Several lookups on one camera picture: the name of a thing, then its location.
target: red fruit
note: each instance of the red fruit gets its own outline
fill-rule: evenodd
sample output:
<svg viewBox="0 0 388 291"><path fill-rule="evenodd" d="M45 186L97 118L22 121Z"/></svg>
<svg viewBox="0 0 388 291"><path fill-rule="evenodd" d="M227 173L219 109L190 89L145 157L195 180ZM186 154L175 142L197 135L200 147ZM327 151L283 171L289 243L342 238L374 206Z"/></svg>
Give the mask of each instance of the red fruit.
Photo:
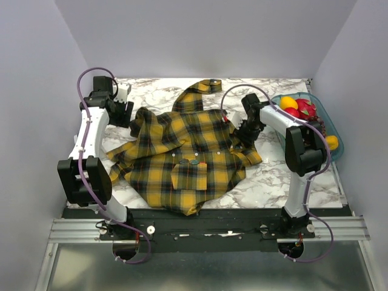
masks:
<svg viewBox="0 0 388 291"><path fill-rule="evenodd" d="M313 102L301 98L295 101L298 104L299 118L308 120L309 118L316 116L316 107Z"/></svg>
<svg viewBox="0 0 388 291"><path fill-rule="evenodd" d="M299 118L299 111L297 111L297 109L293 108L293 107L288 107L286 109L284 109L285 112L287 112L288 114L291 114L292 116L296 117L296 118Z"/></svg>

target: plastic bowl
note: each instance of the plastic bowl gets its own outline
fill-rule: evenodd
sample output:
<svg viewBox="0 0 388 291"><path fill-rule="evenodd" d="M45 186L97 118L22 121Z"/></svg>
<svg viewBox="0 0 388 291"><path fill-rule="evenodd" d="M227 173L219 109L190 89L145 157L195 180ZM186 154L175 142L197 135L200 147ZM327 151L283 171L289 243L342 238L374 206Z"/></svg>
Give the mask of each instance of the plastic bowl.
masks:
<svg viewBox="0 0 388 291"><path fill-rule="evenodd" d="M319 101L319 99L317 97L315 97L314 95L312 95L310 93L304 93L304 92L299 92L299 93L295 93L295 94L277 95L277 96L272 98L272 101L279 105L280 99L283 96L290 96L293 99L298 99L298 98L307 99L315 104L316 114L320 118L323 119L323 122L324 122L324 125L326 128L326 135L335 135L338 138L338 147L332 151L332 161L336 161L337 159L339 159L342 156L342 154L344 153L344 144L343 144L342 139L339 136L337 130L335 129L332 120L330 119L326 110L324 109L321 101ZM276 134L278 135L281 147L284 150L284 148L286 146L286 142L285 142L283 136L281 136L278 132L276 132Z"/></svg>

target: marble surface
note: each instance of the marble surface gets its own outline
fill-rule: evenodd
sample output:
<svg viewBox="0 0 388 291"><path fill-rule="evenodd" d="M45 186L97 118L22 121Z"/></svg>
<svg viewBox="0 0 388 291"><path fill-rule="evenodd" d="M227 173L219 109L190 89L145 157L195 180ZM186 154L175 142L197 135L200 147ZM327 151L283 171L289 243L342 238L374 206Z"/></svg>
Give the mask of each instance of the marble surface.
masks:
<svg viewBox="0 0 388 291"><path fill-rule="evenodd" d="M135 103L132 118L141 107L147 107L156 114L171 111L172 105L179 94L188 86L201 79L118 79L118 82L128 82L132 91L128 99ZM222 89L225 91L237 84L254 84L265 90L270 97L278 94L306 92L302 79L222 79ZM260 100L265 97L256 90L240 87L232 90L224 101L228 112L244 113L241 98L247 93L255 92ZM219 108L221 93L203 95L204 109ZM108 126L105 131L102 146L106 151L114 149L125 142L133 140L129 129ZM219 199L207 201L204 209L219 208L279 208L284 206L290 184L290 172L284 161L284 152L276 133L270 127L260 133L255 143L263 162L247 168L247 178L241 181L233 190ZM109 172L112 162L103 160L105 169ZM333 167L318 176L312 186L310 197L311 207L342 207L340 188L336 183ZM130 208L149 208L147 203L130 187L126 181L120 181L113 187L113 195L123 205Z"/></svg>

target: plaid shirt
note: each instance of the plaid shirt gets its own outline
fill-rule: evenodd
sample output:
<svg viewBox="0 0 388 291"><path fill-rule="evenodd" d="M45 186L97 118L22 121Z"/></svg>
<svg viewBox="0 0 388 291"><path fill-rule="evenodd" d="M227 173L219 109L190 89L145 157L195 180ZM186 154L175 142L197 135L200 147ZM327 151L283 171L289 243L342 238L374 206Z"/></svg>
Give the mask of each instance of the plaid shirt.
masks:
<svg viewBox="0 0 388 291"><path fill-rule="evenodd" d="M172 112L156 116L141 107L130 124L137 140L108 152L116 162L112 182L124 178L150 207L185 215L233 189L261 157L254 147L240 146L219 109L204 111L202 94L221 90L221 80L207 79L181 93Z"/></svg>

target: white wall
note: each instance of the white wall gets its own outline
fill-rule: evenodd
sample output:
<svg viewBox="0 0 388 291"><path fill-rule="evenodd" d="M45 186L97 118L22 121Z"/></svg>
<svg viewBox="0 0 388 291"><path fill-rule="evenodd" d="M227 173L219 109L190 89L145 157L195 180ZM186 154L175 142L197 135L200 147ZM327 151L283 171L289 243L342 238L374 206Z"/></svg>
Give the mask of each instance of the white wall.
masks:
<svg viewBox="0 0 388 291"><path fill-rule="evenodd" d="M388 285L388 2L359 0L313 80L344 140L339 174Z"/></svg>
<svg viewBox="0 0 388 291"><path fill-rule="evenodd" d="M356 0L56 0L89 66L126 77L309 77Z"/></svg>
<svg viewBox="0 0 388 291"><path fill-rule="evenodd" d="M79 126L86 63L52 0L0 8L0 290L34 290L65 203L56 164Z"/></svg>

